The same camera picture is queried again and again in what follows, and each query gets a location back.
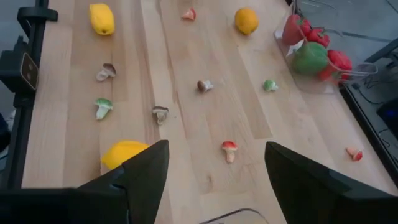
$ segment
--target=toy food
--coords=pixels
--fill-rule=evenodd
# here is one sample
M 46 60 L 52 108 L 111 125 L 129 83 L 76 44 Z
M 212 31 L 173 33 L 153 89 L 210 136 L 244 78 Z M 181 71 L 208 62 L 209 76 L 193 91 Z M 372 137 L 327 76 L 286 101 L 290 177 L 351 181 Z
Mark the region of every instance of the toy food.
M 347 147 L 346 151 L 351 156 L 353 161 L 360 161 L 363 157 L 362 151 L 355 147 Z
M 152 114 L 156 115 L 158 125 L 163 124 L 163 122 L 167 118 L 168 113 L 169 109 L 163 106 L 154 106 L 152 108 Z
M 275 91 L 279 87 L 276 85 L 274 80 L 266 80 L 262 86 L 265 91 Z
M 311 24 L 307 19 L 294 14 L 287 18 L 282 34 L 282 42 L 285 45 L 292 46 L 299 43 L 304 36 L 311 32 Z
M 242 8 L 235 14 L 235 26 L 244 35 L 253 33 L 259 26 L 256 12 L 249 8 Z
M 294 53 L 292 69 L 301 75 L 316 75 L 328 64 L 326 48 L 316 42 L 307 42 Z
M 107 79 L 108 77 L 115 77 L 116 76 L 116 69 L 114 68 L 114 66 L 111 63 L 104 63 L 102 65 L 102 69 L 100 72 L 98 72 L 96 79 L 99 82 L 104 81 L 105 79 Z
M 95 105 L 98 106 L 98 110 L 96 113 L 96 118 L 97 120 L 104 119 L 106 114 L 108 113 L 109 110 L 113 109 L 113 104 L 110 100 L 105 99 L 105 98 L 99 98 L 95 101 Z
M 114 16 L 107 4 L 90 4 L 90 21 L 97 34 L 111 35 L 114 33 Z
M 238 150 L 238 146 L 235 142 L 225 141 L 221 145 L 222 150 L 226 153 L 226 161 L 227 163 L 233 163 L 235 160 L 235 152 Z
M 198 90 L 202 93 L 205 93 L 208 90 L 211 90 L 212 88 L 214 88 L 214 86 L 213 86 L 213 84 L 211 84 L 210 80 L 198 81 L 197 86 L 198 86 Z
M 101 158 L 107 168 L 113 170 L 123 162 L 139 154 L 149 146 L 138 141 L 120 141 Z
M 197 13 L 195 12 L 195 10 L 193 8 L 188 9 L 187 12 L 185 12 L 184 14 L 182 14 L 181 18 L 182 19 L 190 19 L 192 21 L 194 21 L 197 17 Z
M 307 35 L 307 41 L 316 42 L 322 44 L 324 47 L 328 47 L 330 38 L 328 34 L 325 34 L 325 30 L 322 28 L 315 28 Z
M 326 80 L 330 77 L 333 77 L 335 79 L 340 78 L 342 80 L 347 80 L 349 75 L 344 73 L 341 75 L 341 77 L 339 77 L 338 69 L 346 71 L 353 69 L 353 64 L 349 57 L 339 50 L 328 50 L 328 58 L 330 63 L 333 65 L 328 63 L 328 65 L 319 72 L 319 79 Z

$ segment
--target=bell pepper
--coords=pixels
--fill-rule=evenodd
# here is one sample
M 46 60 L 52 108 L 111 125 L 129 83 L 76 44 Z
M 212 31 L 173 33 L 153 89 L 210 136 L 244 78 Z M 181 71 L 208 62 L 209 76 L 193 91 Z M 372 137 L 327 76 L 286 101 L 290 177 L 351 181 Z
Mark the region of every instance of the bell pepper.
M 325 34 L 325 30 L 322 28 L 315 28 L 307 35 L 307 41 L 316 42 L 322 44 L 324 47 L 328 47 L 330 43 L 329 35 Z
M 328 50 L 328 58 L 328 65 L 318 73 L 319 79 L 327 80 L 330 77 L 335 77 L 336 79 L 347 80 L 349 78 L 347 73 L 341 74 L 341 77 L 338 75 L 341 70 L 350 71 L 353 69 L 353 64 L 349 57 L 339 50 Z
M 307 19 L 301 18 L 299 15 L 290 15 L 287 18 L 284 33 L 282 34 L 282 42 L 291 46 L 299 43 L 304 36 L 311 31 L 311 24 Z
M 316 75 L 328 65 L 328 51 L 316 42 L 304 43 L 295 53 L 292 69 L 301 75 Z

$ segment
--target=black clamp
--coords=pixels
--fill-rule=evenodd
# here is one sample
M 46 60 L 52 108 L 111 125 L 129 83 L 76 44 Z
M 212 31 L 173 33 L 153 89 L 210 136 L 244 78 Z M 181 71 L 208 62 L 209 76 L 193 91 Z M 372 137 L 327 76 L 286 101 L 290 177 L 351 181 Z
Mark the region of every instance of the black clamp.
M 39 80 L 39 68 L 27 51 L 27 44 L 19 36 L 14 50 L 3 50 L 0 55 L 0 80 L 16 93 L 14 105 L 30 104 Z
M 30 37 L 32 24 L 45 21 L 57 22 L 58 12 L 44 7 L 21 7 L 17 19 L 26 36 Z

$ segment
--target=pepper stem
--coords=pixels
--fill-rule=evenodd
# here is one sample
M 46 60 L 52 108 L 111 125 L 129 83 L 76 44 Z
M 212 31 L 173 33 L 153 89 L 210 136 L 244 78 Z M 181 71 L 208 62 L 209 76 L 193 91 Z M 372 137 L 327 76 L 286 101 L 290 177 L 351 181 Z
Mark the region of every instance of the pepper stem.
M 323 29 L 322 29 L 322 32 L 320 32 L 320 33 L 318 34 L 318 36 L 322 38 L 322 37 L 325 35 L 325 32 L 326 32 L 326 30 L 325 30 L 325 28 L 323 28 Z
M 109 109 L 104 106 L 99 106 L 96 114 L 97 119 L 103 119 L 108 113 Z
M 304 18 L 300 18 L 298 21 L 297 21 L 297 24 L 298 25 L 303 25 L 304 24 Z

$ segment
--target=green mushroom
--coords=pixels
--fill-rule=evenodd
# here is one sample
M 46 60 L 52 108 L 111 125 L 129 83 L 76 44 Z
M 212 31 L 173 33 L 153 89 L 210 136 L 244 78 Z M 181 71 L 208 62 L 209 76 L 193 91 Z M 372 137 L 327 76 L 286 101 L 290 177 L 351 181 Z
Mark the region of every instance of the green mushroom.
M 96 118 L 97 120 L 102 120 L 109 110 L 113 109 L 113 104 L 110 100 L 105 98 L 98 98 L 95 101 L 95 105 L 98 106 Z
M 275 91 L 279 88 L 274 80 L 266 80 L 262 87 L 265 91 Z

